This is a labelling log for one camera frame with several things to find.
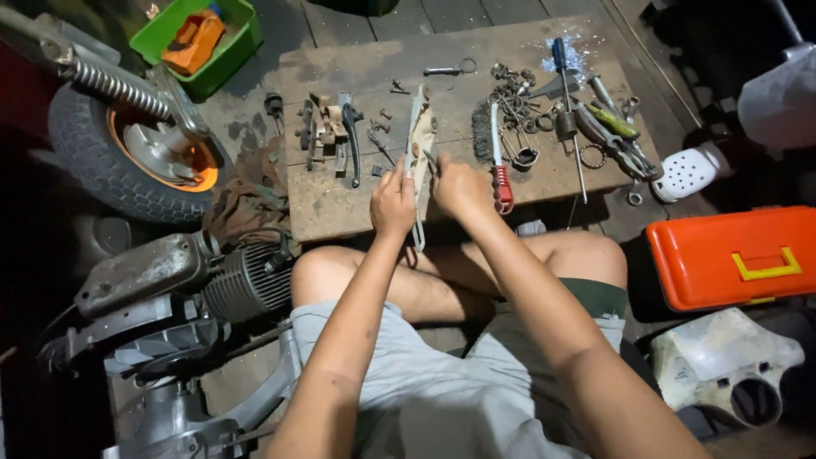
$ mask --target blue screwdriver handle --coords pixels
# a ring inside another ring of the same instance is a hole
[[[556,71],[561,72],[566,69],[564,38],[556,38],[552,41],[552,60],[555,62]]]

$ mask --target yellow-green handle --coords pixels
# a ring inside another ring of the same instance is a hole
[[[586,105],[586,107],[592,116],[603,123],[616,136],[621,136],[624,140],[636,140],[641,136],[641,132],[635,129],[631,123],[616,117],[609,110],[599,109],[592,105]]]
[[[734,263],[737,264],[737,269],[739,270],[739,274],[743,277],[743,280],[768,279],[777,278],[779,276],[789,276],[791,274],[802,274],[802,268],[799,266],[799,263],[796,262],[796,258],[793,257],[793,253],[788,247],[782,247],[782,258],[785,259],[787,265],[779,266],[778,268],[749,271],[738,253],[732,253],[731,256],[734,258]]]

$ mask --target yellow toolbox handle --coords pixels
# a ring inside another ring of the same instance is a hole
[[[793,257],[793,253],[791,253],[791,249],[788,247],[782,247],[782,258],[785,259],[787,266],[779,266],[778,268],[749,271],[738,253],[732,253],[731,256],[734,258],[734,263],[737,264],[737,269],[740,275],[743,276],[743,280],[768,279],[777,278],[779,276],[789,276],[791,274],[802,274],[802,268],[799,266],[799,263],[796,262],[796,258]]]

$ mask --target person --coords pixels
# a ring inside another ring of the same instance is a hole
[[[305,365],[267,458],[709,457],[618,356],[628,299],[616,243],[518,238],[485,177],[442,154],[433,198],[473,242],[401,256],[415,221],[402,163],[371,198],[367,253],[320,247],[295,264]],[[411,326],[465,319],[490,322],[463,359]]]

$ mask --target orange wheel rim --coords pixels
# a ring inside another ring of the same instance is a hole
[[[186,191],[188,193],[202,193],[215,186],[215,182],[218,181],[218,163],[215,161],[215,157],[212,155],[210,148],[205,144],[201,143],[192,147],[188,153],[192,156],[193,161],[191,162],[191,167],[193,172],[196,174],[196,178],[193,179],[193,182],[191,182],[189,185],[177,185],[171,183],[162,179],[159,175],[145,167],[141,162],[137,161],[133,157],[131,152],[122,142],[122,132],[125,126],[123,123],[121,123],[121,119],[117,120],[117,114],[118,113],[115,109],[108,108],[108,129],[110,130],[110,133],[113,136],[113,139],[116,141],[116,145],[118,145],[119,149],[136,166],[139,166],[139,169],[150,175],[152,178],[162,182],[164,185],[175,189],[180,189],[181,191]]]

